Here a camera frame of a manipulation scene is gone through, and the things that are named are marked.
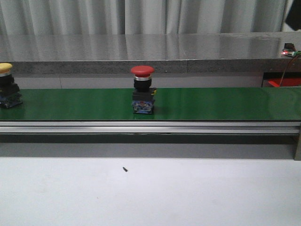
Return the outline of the small black sensor module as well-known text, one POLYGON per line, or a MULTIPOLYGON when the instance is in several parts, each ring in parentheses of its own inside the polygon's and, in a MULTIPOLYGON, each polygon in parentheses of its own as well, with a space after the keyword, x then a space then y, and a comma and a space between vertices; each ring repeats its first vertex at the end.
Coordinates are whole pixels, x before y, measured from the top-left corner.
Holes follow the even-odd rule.
POLYGON ((292 51, 295 51, 295 46, 293 43, 285 43, 284 49, 292 52, 292 51))

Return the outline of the small green circuit board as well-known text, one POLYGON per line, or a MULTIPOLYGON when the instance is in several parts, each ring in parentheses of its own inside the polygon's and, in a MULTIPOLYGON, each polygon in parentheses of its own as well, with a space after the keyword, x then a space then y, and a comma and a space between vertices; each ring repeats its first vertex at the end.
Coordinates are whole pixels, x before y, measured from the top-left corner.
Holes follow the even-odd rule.
POLYGON ((300 57, 301 56, 301 51, 288 51, 288 50, 283 50, 281 53, 283 56, 288 56, 288 57, 300 57))

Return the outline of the red mushroom push button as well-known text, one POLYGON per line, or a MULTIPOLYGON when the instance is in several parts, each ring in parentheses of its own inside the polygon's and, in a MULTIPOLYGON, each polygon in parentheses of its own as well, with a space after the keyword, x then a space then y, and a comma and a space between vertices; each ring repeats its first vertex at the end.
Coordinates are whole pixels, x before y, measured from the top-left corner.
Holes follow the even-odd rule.
POLYGON ((134 74, 134 91, 132 92, 132 108, 134 113, 153 114, 154 95, 157 88, 151 88, 154 68, 148 65, 135 66, 131 69, 134 74))

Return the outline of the aluminium conveyor frame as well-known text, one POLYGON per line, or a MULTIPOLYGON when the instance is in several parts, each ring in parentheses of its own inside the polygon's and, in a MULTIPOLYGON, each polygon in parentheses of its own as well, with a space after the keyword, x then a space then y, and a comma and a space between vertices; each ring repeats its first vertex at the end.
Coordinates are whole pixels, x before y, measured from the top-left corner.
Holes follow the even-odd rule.
POLYGON ((8 121, 2 157, 301 158, 298 121, 8 121))

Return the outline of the green conveyor belt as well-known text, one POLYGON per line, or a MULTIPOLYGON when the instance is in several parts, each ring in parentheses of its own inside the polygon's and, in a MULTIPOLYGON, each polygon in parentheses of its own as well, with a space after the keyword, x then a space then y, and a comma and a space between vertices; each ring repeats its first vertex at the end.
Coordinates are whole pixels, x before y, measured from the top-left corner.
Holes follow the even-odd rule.
POLYGON ((300 88, 23 89, 3 121, 299 121, 300 88))

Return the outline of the white curtain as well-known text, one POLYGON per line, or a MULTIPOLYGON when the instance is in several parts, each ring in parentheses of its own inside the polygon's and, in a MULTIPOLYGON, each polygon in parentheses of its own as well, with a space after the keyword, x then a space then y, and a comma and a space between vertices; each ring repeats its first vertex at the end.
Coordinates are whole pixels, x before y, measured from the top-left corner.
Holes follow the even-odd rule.
POLYGON ((285 0, 3 0, 2 35, 279 32, 285 0))

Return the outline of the yellow mushroom push button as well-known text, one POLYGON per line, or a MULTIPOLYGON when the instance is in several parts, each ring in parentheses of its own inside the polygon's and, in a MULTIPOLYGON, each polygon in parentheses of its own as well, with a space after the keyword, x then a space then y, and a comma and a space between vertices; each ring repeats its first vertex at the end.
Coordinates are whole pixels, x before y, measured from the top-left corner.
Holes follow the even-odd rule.
POLYGON ((0 64, 0 107, 9 109, 21 104, 22 95, 11 73, 12 64, 0 64))

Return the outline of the grey stone counter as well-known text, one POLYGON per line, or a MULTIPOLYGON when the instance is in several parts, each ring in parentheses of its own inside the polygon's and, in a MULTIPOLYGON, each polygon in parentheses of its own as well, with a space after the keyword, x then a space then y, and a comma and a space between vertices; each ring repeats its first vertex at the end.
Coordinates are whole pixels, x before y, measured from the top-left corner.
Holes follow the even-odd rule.
POLYGON ((136 65, 157 73, 300 72, 301 61, 281 56, 301 47, 299 32, 2 35, 0 60, 15 74, 125 74, 136 65))

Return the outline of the red plastic tray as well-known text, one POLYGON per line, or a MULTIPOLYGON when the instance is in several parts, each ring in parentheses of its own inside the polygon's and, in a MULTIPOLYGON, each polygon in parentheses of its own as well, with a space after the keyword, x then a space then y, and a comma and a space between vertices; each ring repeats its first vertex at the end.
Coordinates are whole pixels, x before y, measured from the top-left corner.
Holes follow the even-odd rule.
POLYGON ((300 78, 289 78, 283 79, 270 79, 268 80, 268 84, 272 87, 300 87, 301 86, 301 79, 300 78))

